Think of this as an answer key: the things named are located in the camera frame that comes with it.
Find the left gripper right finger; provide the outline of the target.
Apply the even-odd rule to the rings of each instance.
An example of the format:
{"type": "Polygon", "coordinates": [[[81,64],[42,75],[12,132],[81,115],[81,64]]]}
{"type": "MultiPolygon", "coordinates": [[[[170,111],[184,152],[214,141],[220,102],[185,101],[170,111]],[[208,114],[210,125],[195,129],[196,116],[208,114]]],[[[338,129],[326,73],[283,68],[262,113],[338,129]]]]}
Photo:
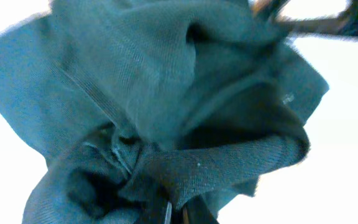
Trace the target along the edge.
{"type": "Polygon", "coordinates": [[[184,224],[219,224],[201,196],[187,201],[182,211],[184,224]]]}

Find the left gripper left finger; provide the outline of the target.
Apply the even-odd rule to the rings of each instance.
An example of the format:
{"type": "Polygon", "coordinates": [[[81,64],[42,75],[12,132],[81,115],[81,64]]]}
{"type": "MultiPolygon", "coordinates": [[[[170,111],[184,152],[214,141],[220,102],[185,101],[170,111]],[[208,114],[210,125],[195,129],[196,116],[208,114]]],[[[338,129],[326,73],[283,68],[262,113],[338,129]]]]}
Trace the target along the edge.
{"type": "Polygon", "coordinates": [[[135,224],[170,224],[172,216],[172,204],[167,193],[159,189],[147,204],[144,212],[136,220],[135,224]]]}

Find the black polo shirt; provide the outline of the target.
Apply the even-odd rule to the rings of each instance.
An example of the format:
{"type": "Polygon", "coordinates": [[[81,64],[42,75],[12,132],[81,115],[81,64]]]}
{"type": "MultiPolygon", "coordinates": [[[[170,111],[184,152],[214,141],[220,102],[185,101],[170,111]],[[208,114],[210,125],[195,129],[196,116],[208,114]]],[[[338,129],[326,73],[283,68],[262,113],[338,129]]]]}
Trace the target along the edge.
{"type": "Polygon", "coordinates": [[[135,223],[159,189],[215,218],[307,155],[328,84],[246,1],[51,10],[0,36],[0,113],[48,167],[24,223],[135,223]]]}

